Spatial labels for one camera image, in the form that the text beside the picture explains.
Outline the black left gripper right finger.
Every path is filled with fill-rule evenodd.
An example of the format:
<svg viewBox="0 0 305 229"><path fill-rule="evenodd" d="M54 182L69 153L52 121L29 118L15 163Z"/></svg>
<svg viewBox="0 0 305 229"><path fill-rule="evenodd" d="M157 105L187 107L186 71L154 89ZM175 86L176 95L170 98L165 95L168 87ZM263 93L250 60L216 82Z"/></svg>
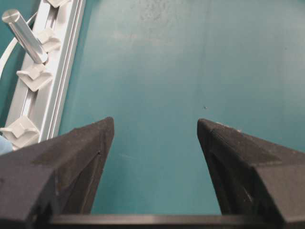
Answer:
<svg viewBox="0 0 305 229"><path fill-rule="evenodd" d="M305 226L303 152L207 119L197 122L217 200L224 215L256 215L281 229Z"/></svg>

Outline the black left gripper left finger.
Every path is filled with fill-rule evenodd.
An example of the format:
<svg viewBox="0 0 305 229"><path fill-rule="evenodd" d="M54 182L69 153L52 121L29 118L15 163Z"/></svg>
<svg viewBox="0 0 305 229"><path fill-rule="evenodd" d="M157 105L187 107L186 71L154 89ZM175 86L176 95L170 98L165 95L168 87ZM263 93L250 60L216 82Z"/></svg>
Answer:
<svg viewBox="0 0 305 229"><path fill-rule="evenodd" d="M0 226L34 229L57 214L88 214L114 137L114 120L0 157Z"/></svg>

